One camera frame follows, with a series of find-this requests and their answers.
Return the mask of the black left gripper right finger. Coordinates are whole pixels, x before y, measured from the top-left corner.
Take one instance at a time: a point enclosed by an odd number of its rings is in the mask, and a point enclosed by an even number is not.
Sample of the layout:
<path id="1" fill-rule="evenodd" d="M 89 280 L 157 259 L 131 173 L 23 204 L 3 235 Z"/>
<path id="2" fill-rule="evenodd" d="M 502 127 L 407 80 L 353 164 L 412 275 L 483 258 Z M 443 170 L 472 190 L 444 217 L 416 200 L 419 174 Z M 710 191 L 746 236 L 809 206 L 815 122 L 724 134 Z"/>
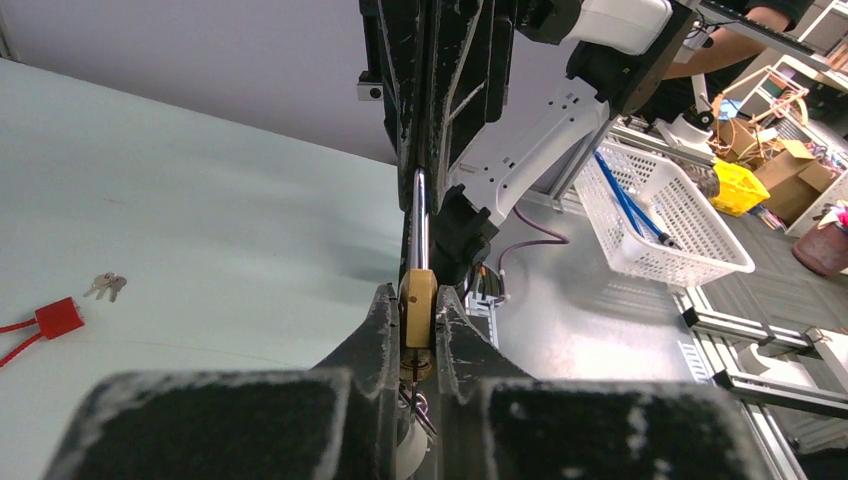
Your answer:
<path id="1" fill-rule="evenodd" d="M 708 385 L 540 380 L 452 287 L 435 297 L 442 479 L 769 479 L 737 402 Z"/>

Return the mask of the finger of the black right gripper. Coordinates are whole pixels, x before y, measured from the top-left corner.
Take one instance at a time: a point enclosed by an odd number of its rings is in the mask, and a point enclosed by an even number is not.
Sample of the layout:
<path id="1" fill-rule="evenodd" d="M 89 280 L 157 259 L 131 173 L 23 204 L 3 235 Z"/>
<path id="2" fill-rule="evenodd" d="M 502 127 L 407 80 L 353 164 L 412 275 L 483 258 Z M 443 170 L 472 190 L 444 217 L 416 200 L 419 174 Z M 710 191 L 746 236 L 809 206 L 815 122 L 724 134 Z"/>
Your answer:
<path id="1" fill-rule="evenodd" d="M 515 1 L 424 1 L 420 68 L 420 168 L 436 215 L 449 172 L 474 137 L 502 114 Z"/>
<path id="2" fill-rule="evenodd" d="M 412 207 L 413 176 L 421 165 L 424 107 L 425 1 L 362 1 L 368 80 L 383 87 L 384 127 L 397 157 L 399 206 Z"/>

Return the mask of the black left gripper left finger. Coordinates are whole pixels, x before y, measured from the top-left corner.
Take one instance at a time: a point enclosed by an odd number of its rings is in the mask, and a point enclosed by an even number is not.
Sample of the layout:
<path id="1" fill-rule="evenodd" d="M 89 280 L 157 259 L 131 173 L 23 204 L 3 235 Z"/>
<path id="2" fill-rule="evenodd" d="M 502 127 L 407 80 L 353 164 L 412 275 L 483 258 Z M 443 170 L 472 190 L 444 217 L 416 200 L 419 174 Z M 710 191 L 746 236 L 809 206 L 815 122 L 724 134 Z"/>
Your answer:
<path id="1" fill-rule="evenodd" d="M 76 409 L 48 479 L 391 479 L 398 298 L 307 370 L 134 371 Z"/>

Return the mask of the small padlock keys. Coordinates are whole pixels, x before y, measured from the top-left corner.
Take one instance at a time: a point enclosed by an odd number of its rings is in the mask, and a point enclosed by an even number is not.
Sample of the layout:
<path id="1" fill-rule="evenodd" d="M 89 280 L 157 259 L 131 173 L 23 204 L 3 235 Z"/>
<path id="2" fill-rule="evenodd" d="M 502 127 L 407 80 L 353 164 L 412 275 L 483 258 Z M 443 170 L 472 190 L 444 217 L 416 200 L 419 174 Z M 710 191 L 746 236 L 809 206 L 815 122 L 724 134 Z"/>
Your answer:
<path id="1" fill-rule="evenodd" d="M 395 455 L 395 478 L 413 479 L 435 446 L 438 433 L 429 417 L 428 399 L 417 386 L 400 384 L 398 408 L 400 433 Z"/>

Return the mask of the small brass padlock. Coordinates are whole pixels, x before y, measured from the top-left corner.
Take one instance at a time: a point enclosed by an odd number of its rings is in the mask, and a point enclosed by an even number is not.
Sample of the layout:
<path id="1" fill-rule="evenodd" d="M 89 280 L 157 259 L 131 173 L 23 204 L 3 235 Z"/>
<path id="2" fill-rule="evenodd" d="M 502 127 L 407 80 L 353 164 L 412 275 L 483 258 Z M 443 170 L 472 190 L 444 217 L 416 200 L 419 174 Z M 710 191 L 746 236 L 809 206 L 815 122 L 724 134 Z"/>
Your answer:
<path id="1" fill-rule="evenodd" d="M 401 282 L 404 331 L 401 372 L 402 378 L 411 386 L 416 386 L 425 379 L 431 370 L 433 303 L 438 285 L 435 274 L 430 269 L 429 249 L 426 173 L 419 168 L 412 183 L 408 270 Z"/>

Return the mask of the red lock small key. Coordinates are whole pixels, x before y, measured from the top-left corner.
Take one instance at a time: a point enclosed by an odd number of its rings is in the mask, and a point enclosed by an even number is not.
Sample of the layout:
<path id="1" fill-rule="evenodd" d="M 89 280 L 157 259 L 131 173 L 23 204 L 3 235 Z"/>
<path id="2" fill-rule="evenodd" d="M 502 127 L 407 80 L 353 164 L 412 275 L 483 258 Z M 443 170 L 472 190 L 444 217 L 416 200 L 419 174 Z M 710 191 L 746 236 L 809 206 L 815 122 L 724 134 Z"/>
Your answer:
<path id="1" fill-rule="evenodd" d="M 83 296 L 93 297 L 95 300 L 107 299 L 109 302 L 114 303 L 127 283 L 128 280 L 126 277 L 113 272 L 106 272 L 94 278 L 89 289 Z"/>

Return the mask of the red cable lock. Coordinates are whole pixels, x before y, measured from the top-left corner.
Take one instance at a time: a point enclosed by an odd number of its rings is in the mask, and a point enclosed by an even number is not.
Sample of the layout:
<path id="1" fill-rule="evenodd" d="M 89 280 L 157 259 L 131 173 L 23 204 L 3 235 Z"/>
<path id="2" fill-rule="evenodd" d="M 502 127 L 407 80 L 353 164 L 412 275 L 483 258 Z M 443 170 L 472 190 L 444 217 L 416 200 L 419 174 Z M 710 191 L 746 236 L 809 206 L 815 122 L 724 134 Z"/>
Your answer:
<path id="1" fill-rule="evenodd" d="M 40 340 L 53 340 L 85 325 L 85 319 L 72 297 L 66 297 L 34 311 L 31 319 L 1 326 L 1 333 L 11 333 L 30 327 L 37 331 L 1 358 L 4 368 L 28 347 Z"/>

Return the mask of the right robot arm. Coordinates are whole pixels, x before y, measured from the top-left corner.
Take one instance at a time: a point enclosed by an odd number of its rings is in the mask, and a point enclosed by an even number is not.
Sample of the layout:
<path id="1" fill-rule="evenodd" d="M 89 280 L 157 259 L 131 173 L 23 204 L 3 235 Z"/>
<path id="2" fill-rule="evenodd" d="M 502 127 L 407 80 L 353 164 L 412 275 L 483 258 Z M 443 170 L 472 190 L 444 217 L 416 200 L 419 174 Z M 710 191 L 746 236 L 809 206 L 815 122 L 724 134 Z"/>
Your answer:
<path id="1" fill-rule="evenodd" d="M 596 145 L 656 90 L 694 1 L 363 1 L 367 67 L 397 158 L 400 269 L 460 283 L 519 198 L 573 145 Z M 464 179 L 461 160 L 507 103 L 513 40 L 575 42 L 547 112 Z"/>

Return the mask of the person forearm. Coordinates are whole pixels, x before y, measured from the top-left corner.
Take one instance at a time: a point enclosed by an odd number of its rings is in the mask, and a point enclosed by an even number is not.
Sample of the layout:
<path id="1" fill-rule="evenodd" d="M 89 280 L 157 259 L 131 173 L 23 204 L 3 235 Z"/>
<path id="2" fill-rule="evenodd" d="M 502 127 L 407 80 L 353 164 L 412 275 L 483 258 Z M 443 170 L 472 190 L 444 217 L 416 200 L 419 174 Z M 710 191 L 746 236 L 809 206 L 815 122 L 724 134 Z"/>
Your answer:
<path id="1" fill-rule="evenodd" d="M 745 17 L 775 31 L 786 31 L 790 17 L 766 6 L 749 9 Z M 672 63 L 663 79 L 691 77 L 714 72 L 754 58 L 766 50 L 766 45 L 742 33 L 721 28 L 710 36 L 713 45 L 696 51 L 687 63 Z"/>

